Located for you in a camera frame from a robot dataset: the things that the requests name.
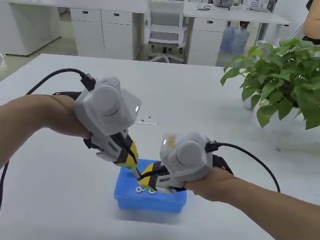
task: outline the white cabinet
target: white cabinet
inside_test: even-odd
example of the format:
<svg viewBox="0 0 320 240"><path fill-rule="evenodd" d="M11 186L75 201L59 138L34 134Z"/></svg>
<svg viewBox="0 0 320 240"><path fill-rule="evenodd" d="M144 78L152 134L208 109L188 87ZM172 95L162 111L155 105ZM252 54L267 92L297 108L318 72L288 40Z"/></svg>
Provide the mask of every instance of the white cabinet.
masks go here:
<svg viewBox="0 0 320 240"><path fill-rule="evenodd" d="M225 20L195 18L187 63L215 66L225 26Z"/></svg>
<svg viewBox="0 0 320 240"><path fill-rule="evenodd" d="M142 48L143 15L102 11L101 19L105 58L136 60Z"/></svg>
<svg viewBox="0 0 320 240"><path fill-rule="evenodd" d="M101 22L72 21L79 56L104 58L104 35Z"/></svg>
<svg viewBox="0 0 320 240"><path fill-rule="evenodd" d="M0 2L0 53L28 56L59 36L57 7Z"/></svg>
<svg viewBox="0 0 320 240"><path fill-rule="evenodd" d="M99 10L70 9L78 55L104 58L104 34Z"/></svg>
<svg viewBox="0 0 320 240"><path fill-rule="evenodd" d="M79 56L136 60L142 48L143 15L72 8Z"/></svg>
<svg viewBox="0 0 320 240"><path fill-rule="evenodd" d="M132 25L103 23L104 53L108 59L135 60Z"/></svg>

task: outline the washer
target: washer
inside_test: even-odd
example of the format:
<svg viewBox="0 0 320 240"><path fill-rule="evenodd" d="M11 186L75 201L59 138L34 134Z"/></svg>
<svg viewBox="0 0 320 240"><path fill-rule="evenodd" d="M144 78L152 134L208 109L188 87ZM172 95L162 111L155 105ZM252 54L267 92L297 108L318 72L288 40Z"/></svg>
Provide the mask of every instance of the washer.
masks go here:
<svg viewBox="0 0 320 240"><path fill-rule="evenodd" d="M143 190L142 190L142 187L140 187L140 186L137 186L136 189L135 189L135 192L136 192L137 194L141 193L142 191L143 191Z"/></svg>

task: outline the green plant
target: green plant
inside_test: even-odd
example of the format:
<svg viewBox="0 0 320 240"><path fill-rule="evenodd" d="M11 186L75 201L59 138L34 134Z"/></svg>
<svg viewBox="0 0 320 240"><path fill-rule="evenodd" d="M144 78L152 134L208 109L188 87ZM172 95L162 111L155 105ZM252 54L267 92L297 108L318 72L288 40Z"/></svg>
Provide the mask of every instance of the green plant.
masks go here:
<svg viewBox="0 0 320 240"><path fill-rule="evenodd" d="M299 108L297 116L303 114L305 129L312 129L320 125L320 58L315 57L319 51L320 46L299 39L281 41L280 47L254 46L224 68L220 82L223 86L227 79L244 77L243 101L251 97L252 110L263 102L256 114L262 127L276 112L282 120Z"/></svg>

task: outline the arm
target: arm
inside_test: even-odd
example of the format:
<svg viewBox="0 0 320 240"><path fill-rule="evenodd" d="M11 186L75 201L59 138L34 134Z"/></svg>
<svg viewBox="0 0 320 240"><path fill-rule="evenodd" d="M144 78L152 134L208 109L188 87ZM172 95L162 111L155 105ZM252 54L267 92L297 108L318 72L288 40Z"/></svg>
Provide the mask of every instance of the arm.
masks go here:
<svg viewBox="0 0 320 240"><path fill-rule="evenodd" d="M74 115L73 104L68 96L28 95L0 106L0 168L41 128L88 137Z"/></svg>
<svg viewBox="0 0 320 240"><path fill-rule="evenodd" d="M320 0L313 0L303 25L303 33L312 39L320 39Z"/></svg>
<svg viewBox="0 0 320 240"><path fill-rule="evenodd" d="M320 238L320 206L266 190L219 168L186 187L208 200L236 207L276 240Z"/></svg>

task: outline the hand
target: hand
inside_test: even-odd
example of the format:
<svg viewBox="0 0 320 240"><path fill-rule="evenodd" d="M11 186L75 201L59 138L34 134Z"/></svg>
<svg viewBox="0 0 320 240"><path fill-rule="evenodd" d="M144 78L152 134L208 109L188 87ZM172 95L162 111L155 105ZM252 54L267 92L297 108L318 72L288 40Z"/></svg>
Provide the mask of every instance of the hand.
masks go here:
<svg viewBox="0 0 320 240"><path fill-rule="evenodd" d="M186 182L184 187L212 202L227 202L229 186L238 178L221 168L214 167L198 181Z"/></svg>
<svg viewBox="0 0 320 240"><path fill-rule="evenodd" d="M79 122L74 113L75 101L66 95L47 95L47 110L44 127L53 131L88 139L89 131Z"/></svg>

